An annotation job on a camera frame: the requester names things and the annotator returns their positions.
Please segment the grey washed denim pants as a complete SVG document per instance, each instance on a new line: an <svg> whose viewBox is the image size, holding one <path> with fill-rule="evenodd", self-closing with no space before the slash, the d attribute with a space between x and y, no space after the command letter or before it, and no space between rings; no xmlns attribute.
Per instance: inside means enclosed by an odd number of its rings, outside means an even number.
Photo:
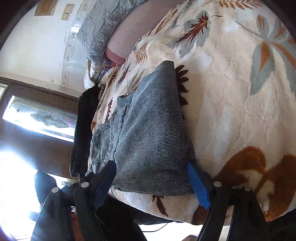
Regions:
<svg viewBox="0 0 296 241"><path fill-rule="evenodd" d="M114 188L158 196L192 193L186 166L195 159L184 130L175 66L163 61L93 134L88 174L116 164Z"/></svg>

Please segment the stained glass window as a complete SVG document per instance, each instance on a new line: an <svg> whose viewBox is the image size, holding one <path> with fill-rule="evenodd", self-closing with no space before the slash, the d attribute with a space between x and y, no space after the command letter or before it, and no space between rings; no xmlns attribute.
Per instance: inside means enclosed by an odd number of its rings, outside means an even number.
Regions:
<svg viewBox="0 0 296 241"><path fill-rule="evenodd" d="M57 103L49 103L13 93L2 119L28 131L66 142L74 142L77 123L77 101L54 95Z"/></svg>

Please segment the white crumpled cloth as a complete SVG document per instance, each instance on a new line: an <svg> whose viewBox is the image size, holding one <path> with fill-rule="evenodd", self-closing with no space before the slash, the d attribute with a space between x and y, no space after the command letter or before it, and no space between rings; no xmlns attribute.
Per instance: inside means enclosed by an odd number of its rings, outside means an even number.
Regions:
<svg viewBox="0 0 296 241"><path fill-rule="evenodd" d="M98 64L95 64L90 59L87 61L87 69L84 74L83 82L84 88L90 89L95 84L99 83L105 75L106 60L102 59Z"/></svg>

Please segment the leaf print plush blanket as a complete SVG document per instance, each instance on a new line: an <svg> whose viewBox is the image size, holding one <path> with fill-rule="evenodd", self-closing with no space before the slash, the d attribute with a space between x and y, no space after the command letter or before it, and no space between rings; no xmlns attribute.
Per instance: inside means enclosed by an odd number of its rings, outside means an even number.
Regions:
<svg viewBox="0 0 296 241"><path fill-rule="evenodd" d="M267 221L295 209L295 39L264 1L186 1L135 44L105 89L91 128L111 117L165 60L175 63L199 165L250 187Z"/></svg>

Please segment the grey quilted pillow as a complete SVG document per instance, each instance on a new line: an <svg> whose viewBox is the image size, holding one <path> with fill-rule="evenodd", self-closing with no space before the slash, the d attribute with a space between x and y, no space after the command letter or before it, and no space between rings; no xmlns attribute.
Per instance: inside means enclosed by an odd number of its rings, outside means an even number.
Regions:
<svg viewBox="0 0 296 241"><path fill-rule="evenodd" d="M118 25L145 0L96 1L77 33L86 50L86 57L98 64L105 53L107 42Z"/></svg>

